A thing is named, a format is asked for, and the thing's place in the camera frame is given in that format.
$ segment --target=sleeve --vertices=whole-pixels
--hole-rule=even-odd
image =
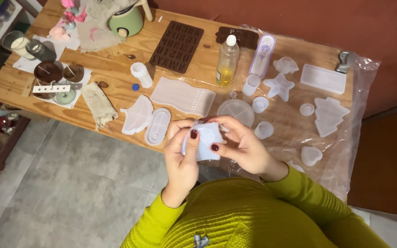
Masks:
[[[265,185],[305,212],[339,248],[389,248],[349,206],[292,166],[284,179]]]
[[[182,214],[185,205],[183,203],[178,208],[170,208],[163,203],[159,193],[151,206],[145,208],[120,248],[159,247],[163,237]]]

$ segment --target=yellow oil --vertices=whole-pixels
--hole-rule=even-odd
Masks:
[[[222,88],[228,87],[234,79],[234,71],[229,68],[217,69],[217,85]]]

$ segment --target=green pot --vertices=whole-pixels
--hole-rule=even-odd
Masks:
[[[143,18],[137,4],[114,14],[109,20],[111,31],[121,37],[137,34],[143,27]]]

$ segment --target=white candle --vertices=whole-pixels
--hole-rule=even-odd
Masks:
[[[29,43],[29,39],[20,37],[17,38],[12,44],[11,48],[12,51],[17,53],[19,56],[22,56],[26,59],[35,59],[35,57],[31,54],[29,54],[26,50],[26,44]]]

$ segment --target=person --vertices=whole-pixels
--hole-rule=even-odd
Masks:
[[[188,248],[194,235],[207,247],[387,248],[364,220],[304,173],[269,155],[253,131],[230,116],[202,119],[226,127],[214,153],[233,159],[263,183],[224,178],[196,188],[200,135],[193,121],[173,121],[164,148],[168,183],[124,239],[122,248]],[[181,145],[187,138],[186,153]]]

